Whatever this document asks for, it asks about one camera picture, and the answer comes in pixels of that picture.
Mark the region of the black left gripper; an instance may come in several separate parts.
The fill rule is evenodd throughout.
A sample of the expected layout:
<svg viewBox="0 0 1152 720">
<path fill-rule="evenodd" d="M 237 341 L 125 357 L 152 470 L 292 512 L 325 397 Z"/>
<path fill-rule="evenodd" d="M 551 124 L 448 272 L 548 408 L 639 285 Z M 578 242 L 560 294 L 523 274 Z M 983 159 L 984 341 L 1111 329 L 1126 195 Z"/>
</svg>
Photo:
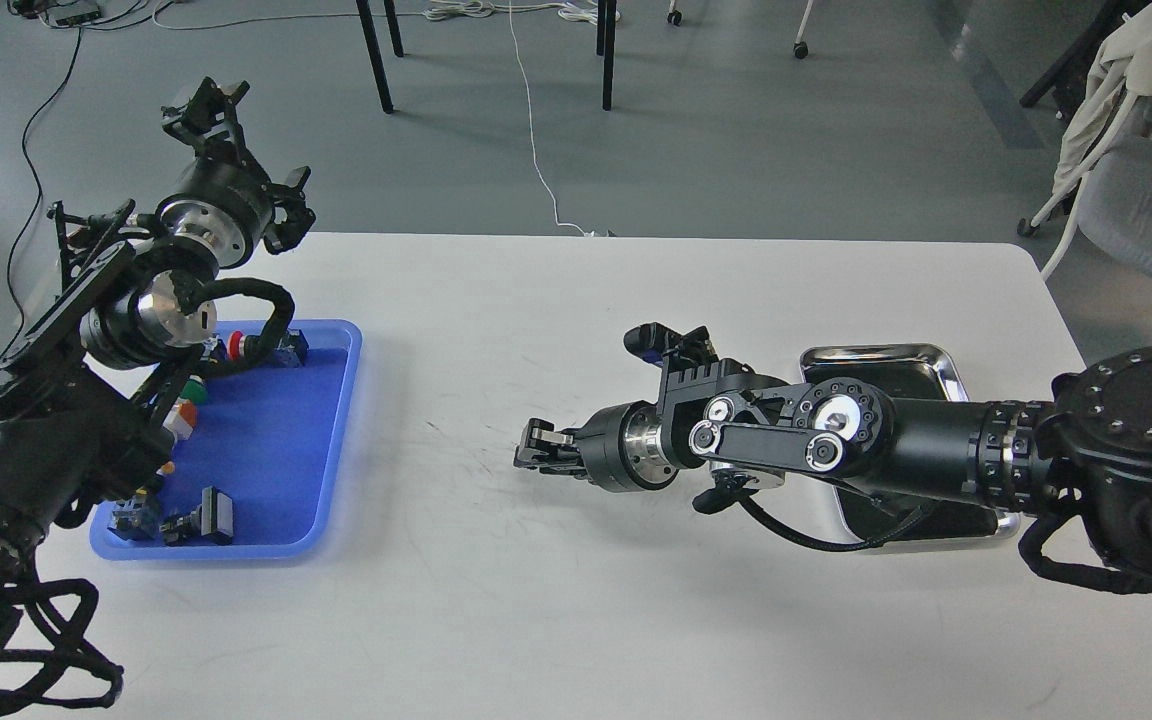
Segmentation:
<svg viewBox="0 0 1152 720">
<path fill-rule="evenodd" d="M 236 113 L 248 91 L 247 81 L 218 85 L 204 77 L 185 100 L 161 108 L 164 131 L 192 147 L 196 159 L 157 206 L 157 219 L 173 234 L 207 247 L 221 270 L 250 260 L 260 240 L 271 255 L 297 249 L 316 220 L 305 195 L 310 167 L 294 168 L 283 184 L 264 187 L 241 168 L 251 165 Z M 273 220 L 273 209 L 283 211 L 282 220 Z"/>
</svg>

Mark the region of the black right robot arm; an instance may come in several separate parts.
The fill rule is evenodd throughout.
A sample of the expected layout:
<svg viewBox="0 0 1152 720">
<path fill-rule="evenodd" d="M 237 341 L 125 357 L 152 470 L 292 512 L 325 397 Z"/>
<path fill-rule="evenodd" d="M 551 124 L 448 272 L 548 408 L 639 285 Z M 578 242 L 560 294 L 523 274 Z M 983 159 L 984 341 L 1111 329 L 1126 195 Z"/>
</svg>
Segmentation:
<svg viewBox="0 0 1152 720">
<path fill-rule="evenodd" d="M 855 376 L 764 376 L 719 356 L 705 327 L 645 324 L 623 343 L 660 369 L 658 397 L 604 407 L 576 429 L 526 420 L 517 468 L 639 492 L 708 465 L 714 484 L 696 510 L 738 505 L 787 541 L 826 552 L 882 546 L 925 509 L 864 541 L 823 541 L 755 501 L 761 479 L 796 473 L 858 495 L 1020 511 L 1032 518 L 1020 556 L 1037 577 L 1152 593 L 1152 346 L 1056 377 L 1048 402 L 952 402 L 892 397 Z"/>
</svg>

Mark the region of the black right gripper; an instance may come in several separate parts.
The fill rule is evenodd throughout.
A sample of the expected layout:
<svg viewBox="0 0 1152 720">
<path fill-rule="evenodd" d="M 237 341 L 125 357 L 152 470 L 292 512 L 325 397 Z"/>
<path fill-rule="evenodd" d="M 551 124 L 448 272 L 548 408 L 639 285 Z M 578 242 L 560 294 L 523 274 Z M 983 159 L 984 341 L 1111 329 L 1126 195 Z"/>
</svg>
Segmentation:
<svg viewBox="0 0 1152 720">
<path fill-rule="evenodd" d="M 579 477 L 609 492 L 666 488 L 679 468 L 664 454 L 664 425 L 647 401 L 604 407 L 576 429 L 550 420 L 526 420 L 515 467 L 547 475 Z"/>
</svg>

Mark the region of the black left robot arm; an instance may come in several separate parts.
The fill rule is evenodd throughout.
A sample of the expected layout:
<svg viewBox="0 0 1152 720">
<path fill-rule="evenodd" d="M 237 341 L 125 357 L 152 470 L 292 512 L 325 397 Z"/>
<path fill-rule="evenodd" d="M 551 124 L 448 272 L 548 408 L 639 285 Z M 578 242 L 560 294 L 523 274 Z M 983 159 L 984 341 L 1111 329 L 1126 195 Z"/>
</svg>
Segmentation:
<svg viewBox="0 0 1152 720">
<path fill-rule="evenodd" d="M 291 293 L 221 278 L 294 249 L 314 223 L 306 167 L 270 179 L 244 141 L 247 82 L 204 78 L 162 109 L 162 129 L 192 149 L 150 213 L 126 200 L 73 217 L 52 205 L 61 260 L 54 305 L 0 356 L 0 717 L 29 705 L 108 707 L 123 670 L 88 642 L 99 592 L 88 579 L 41 582 L 36 550 L 96 503 L 128 502 L 154 529 L 174 437 L 166 420 L 192 377 L 247 372 L 276 350 Z"/>
</svg>

